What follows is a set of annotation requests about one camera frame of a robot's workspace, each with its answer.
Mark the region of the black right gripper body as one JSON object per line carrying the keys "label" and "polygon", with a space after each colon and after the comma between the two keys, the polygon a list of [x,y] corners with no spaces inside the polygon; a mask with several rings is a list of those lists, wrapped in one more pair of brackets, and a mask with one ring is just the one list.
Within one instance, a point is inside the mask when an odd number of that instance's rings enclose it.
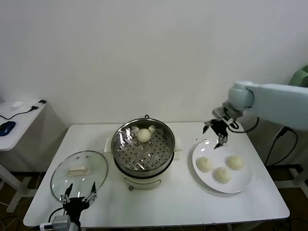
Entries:
{"label": "black right gripper body", "polygon": [[210,120],[211,128],[216,133],[217,136],[227,137],[227,124],[223,120],[216,120],[212,119]]}

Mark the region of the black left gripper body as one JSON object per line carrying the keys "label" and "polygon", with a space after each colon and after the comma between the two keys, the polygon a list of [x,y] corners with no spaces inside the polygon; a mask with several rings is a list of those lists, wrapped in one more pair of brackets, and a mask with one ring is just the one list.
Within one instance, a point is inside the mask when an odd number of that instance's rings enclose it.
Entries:
{"label": "black left gripper body", "polygon": [[83,210],[86,210],[90,207],[89,201],[84,197],[76,197],[69,199],[69,202],[63,203],[64,210],[66,215],[70,218],[70,231],[80,231],[81,223],[80,216]]}

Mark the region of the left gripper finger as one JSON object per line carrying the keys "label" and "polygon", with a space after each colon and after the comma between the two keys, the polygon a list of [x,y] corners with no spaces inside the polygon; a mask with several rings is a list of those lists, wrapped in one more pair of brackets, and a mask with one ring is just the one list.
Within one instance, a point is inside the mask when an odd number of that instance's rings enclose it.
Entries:
{"label": "left gripper finger", "polygon": [[89,193],[88,196],[86,196],[83,201],[85,203],[88,203],[89,206],[91,206],[93,204],[93,202],[96,200],[97,198],[97,189],[96,189],[96,182],[93,183],[91,191]]}
{"label": "left gripper finger", "polygon": [[69,202],[69,196],[73,188],[73,183],[69,185],[69,187],[65,190],[64,194],[60,196],[60,202],[65,204]]}

